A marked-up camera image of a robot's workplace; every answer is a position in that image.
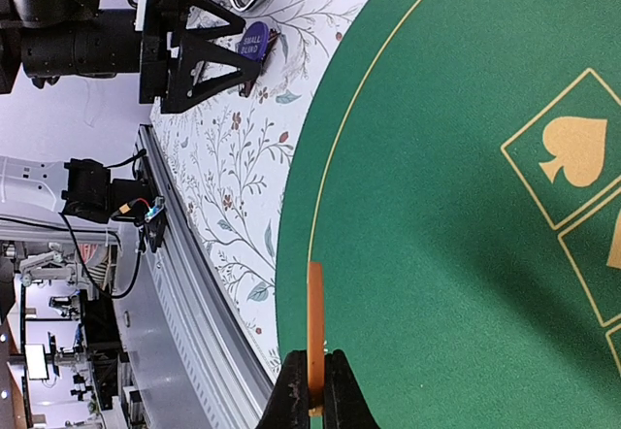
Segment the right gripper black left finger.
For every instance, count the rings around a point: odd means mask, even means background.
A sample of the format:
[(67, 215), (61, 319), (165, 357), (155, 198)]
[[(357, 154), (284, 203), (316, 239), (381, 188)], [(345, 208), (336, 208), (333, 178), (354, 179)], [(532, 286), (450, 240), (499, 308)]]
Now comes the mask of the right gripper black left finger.
[(307, 352), (290, 351), (261, 417), (261, 429), (310, 429)]

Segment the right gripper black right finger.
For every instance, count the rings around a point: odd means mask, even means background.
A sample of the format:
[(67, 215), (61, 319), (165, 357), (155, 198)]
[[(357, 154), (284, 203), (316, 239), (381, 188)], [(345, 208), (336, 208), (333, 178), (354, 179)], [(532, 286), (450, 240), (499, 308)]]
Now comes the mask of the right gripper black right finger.
[(345, 353), (336, 349), (325, 356), (326, 378), (322, 427), (364, 429), (379, 426), (373, 417)]

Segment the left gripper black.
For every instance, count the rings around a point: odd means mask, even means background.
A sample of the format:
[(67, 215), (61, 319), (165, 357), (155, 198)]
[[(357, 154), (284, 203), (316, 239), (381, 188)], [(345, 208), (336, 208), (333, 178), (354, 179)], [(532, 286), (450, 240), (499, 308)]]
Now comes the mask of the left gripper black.
[(207, 40), (241, 34), (245, 20), (213, 0), (147, 0), (140, 54), (139, 103), (153, 104), (160, 98), (163, 114), (182, 112), (175, 86), (178, 62), (168, 48), (180, 43), (181, 34), (204, 35)]

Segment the purple small blind button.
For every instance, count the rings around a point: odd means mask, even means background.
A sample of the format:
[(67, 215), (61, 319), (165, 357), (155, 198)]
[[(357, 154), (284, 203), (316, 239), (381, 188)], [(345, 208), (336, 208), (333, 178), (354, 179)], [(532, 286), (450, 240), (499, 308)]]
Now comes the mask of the purple small blind button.
[(262, 62), (268, 52), (270, 36), (270, 28), (265, 22), (253, 22), (237, 43), (237, 53), (249, 60)]

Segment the orange big blind button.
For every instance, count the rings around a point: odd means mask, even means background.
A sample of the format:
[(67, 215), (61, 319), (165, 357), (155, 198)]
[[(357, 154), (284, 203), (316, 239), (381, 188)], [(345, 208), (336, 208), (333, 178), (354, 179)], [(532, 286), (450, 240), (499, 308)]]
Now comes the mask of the orange big blind button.
[(307, 370), (310, 397), (310, 417), (323, 413), (325, 385), (325, 307), (323, 268), (311, 261), (307, 275)]

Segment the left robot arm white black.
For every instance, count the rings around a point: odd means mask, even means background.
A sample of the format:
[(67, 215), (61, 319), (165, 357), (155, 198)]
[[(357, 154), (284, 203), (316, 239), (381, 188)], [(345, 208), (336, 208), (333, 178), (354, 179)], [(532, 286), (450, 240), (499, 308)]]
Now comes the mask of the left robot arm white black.
[(257, 78), (258, 62), (216, 44), (245, 21), (212, 0), (1, 0), (1, 91), (18, 72), (42, 89), (62, 77), (139, 76), (139, 103), (179, 114)]

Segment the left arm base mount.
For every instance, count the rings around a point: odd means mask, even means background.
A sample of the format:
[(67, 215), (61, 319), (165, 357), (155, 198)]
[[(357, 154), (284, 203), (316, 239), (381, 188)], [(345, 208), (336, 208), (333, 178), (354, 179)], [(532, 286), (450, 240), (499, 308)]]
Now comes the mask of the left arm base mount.
[(64, 215), (100, 224), (131, 222), (145, 230), (151, 251), (161, 247), (166, 201), (147, 168), (139, 170), (133, 180), (114, 179), (110, 167), (92, 159), (72, 159), (64, 169), (68, 171), (67, 187), (61, 191)]

